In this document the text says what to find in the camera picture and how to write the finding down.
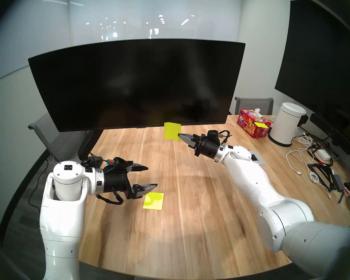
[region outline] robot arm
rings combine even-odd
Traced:
[[[350,228],[314,222],[305,203],[277,193],[266,172],[252,161],[251,153],[242,146],[226,145],[226,140],[220,143],[221,135],[216,130],[210,130],[208,135],[179,137],[195,150],[196,156],[203,154],[227,168],[232,182],[257,212],[258,232],[269,251],[282,250],[314,277],[326,273],[337,251],[348,244]]]
[[[117,191],[123,191],[127,199],[139,199],[157,186],[134,184],[131,187],[127,172],[148,168],[121,158],[114,158],[113,162],[104,169],[95,169],[65,161],[57,164],[48,175],[40,213],[40,232],[46,253],[44,279],[79,279],[79,246],[88,195],[120,205],[123,199]],[[101,193],[107,192],[113,192],[118,201],[101,197]]]

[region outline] black monitor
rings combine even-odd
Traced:
[[[244,43],[142,39],[80,45],[29,59],[58,130],[225,123]]]
[[[314,111],[310,120],[350,154],[350,30],[313,1],[290,2],[275,89]]]

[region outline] yellow sticky note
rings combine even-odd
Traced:
[[[181,133],[179,123],[165,123],[165,139],[181,140],[178,133]]]
[[[145,195],[143,209],[162,211],[163,193],[148,193]]]
[[[264,127],[264,128],[268,128],[268,126],[265,123],[256,123],[254,122],[256,126],[258,127]]]

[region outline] tissue box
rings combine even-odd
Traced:
[[[241,126],[252,138],[265,137],[271,122],[262,117],[263,121],[258,121],[253,116],[254,110],[241,109],[238,115],[237,124]]]

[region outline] power adapter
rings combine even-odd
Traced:
[[[329,156],[329,154],[325,151],[325,150],[323,150],[323,149],[318,149],[317,151],[316,151],[316,153],[320,156],[320,158],[322,159],[322,160],[324,160],[324,161],[328,161],[328,160],[330,160],[331,159],[331,157]]]

